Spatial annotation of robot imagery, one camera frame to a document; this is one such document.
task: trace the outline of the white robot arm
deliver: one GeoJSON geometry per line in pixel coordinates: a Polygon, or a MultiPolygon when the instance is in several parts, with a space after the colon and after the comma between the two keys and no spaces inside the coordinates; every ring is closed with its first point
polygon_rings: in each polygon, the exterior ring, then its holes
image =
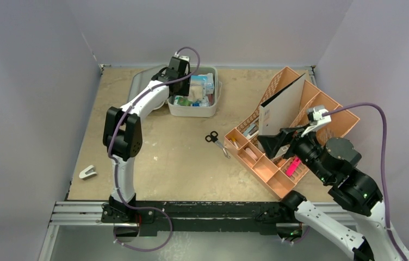
{"type": "MultiPolygon", "coordinates": [[[[126,112],[126,110],[130,109],[131,114],[136,114],[140,118],[140,121],[143,121],[147,115],[149,115],[157,106],[158,104],[164,102],[169,97],[169,87],[168,86],[161,86],[153,91],[150,91],[151,87],[161,84],[162,82],[158,80],[152,80],[148,84],[148,86],[132,101],[126,103],[125,105],[121,106],[120,109],[122,112],[126,112]]],[[[111,165],[113,171],[115,172],[115,168],[118,168],[118,183],[120,185],[120,191],[123,195],[123,198],[129,202],[133,199],[135,195],[134,185],[133,185],[133,176],[134,176],[134,160],[135,157],[131,157],[127,160],[123,160],[122,157],[117,155],[113,155],[113,157],[118,161],[118,163],[111,159],[111,165]]],[[[116,188],[113,188],[111,193],[113,199],[118,202],[122,202],[116,188]]]]}
{"type": "Polygon", "coordinates": [[[296,191],[285,196],[282,204],[294,211],[297,220],[327,237],[351,259],[409,260],[409,250],[393,226],[386,226],[385,203],[379,187],[355,168],[361,155],[347,139],[331,138],[325,146],[318,143],[314,131],[331,122],[331,117],[323,106],[311,108],[307,113],[308,125],[283,128],[278,135],[260,135],[258,141],[267,155],[289,144],[284,157],[299,157],[323,185],[332,186],[329,194],[354,218],[359,233],[320,212],[296,191]]]}
{"type": "Polygon", "coordinates": [[[109,198],[114,209],[124,212],[124,205],[135,201],[133,172],[135,156],[142,147],[141,122],[168,97],[188,95],[189,60],[189,57],[179,57],[176,53],[169,66],[153,76],[148,86],[135,98],[120,108],[108,109],[103,144],[109,152],[114,173],[115,186],[109,198]],[[122,125],[126,125],[125,130],[120,128],[122,125]]]}

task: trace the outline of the wooden table surface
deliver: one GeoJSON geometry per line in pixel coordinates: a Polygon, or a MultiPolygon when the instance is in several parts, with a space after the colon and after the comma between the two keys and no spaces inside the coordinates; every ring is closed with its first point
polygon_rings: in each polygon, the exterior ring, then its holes
{"type": "MultiPolygon", "coordinates": [[[[69,200],[107,200],[113,186],[111,163],[102,144],[107,109],[126,103],[132,78],[145,69],[104,70],[78,156],[69,200]],[[94,165],[97,176],[81,180],[80,171],[94,165]]],[[[275,201],[236,159],[205,142],[217,131],[222,138],[256,108],[272,76],[279,70],[218,70],[223,83],[216,114],[210,118],[175,117],[167,105],[142,122],[144,144],[135,159],[134,187],[138,200],[275,201]]],[[[332,202],[311,172],[295,190],[312,202],[332,202]]]]}

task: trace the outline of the white wall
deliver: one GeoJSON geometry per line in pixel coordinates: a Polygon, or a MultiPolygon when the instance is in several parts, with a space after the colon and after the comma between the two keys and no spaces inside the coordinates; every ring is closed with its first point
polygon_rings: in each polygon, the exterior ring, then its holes
{"type": "MultiPolygon", "coordinates": [[[[341,104],[374,102],[388,120],[387,182],[392,222],[409,247],[409,1],[355,0],[316,70],[320,88],[341,104]]],[[[348,138],[359,168],[380,183],[382,124],[372,108],[348,138]]]]}
{"type": "Polygon", "coordinates": [[[157,65],[182,46],[206,64],[314,65],[352,0],[68,0],[100,63],[157,65]]]}
{"type": "Polygon", "coordinates": [[[99,77],[64,0],[0,0],[0,260],[37,260],[99,77]]]}

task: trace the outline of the black scissor handle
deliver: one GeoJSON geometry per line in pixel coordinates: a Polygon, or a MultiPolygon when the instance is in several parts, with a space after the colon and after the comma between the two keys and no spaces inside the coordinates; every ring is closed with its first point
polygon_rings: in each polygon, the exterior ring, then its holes
{"type": "Polygon", "coordinates": [[[215,130],[213,130],[209,135],[206,135],[204,139],[207,142],[216,142],[218,140],[218,135],[219,134],[215,130]]]}

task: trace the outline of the scissors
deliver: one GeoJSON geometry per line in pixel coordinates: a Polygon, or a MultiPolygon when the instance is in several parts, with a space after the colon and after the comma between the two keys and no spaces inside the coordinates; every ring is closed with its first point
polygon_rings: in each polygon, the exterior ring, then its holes
{"type": "Polygon", "coordinates": [[[219,141],[218,135],[219,135],[219,134],[218,134],[215,130],[213,130],[211,133],[209,133],[208,135],[206,135],[204,139],[205,139],[207,142],[214,142],[214,144],[216,144],[219,148],[222,149],[222,151],[224,152],[224,155],[225,155],[228,159],[230,159],[230,155],[228,154],[227,149],[226,149],[226,148],[222,145],[222,143],[219,141]]]}

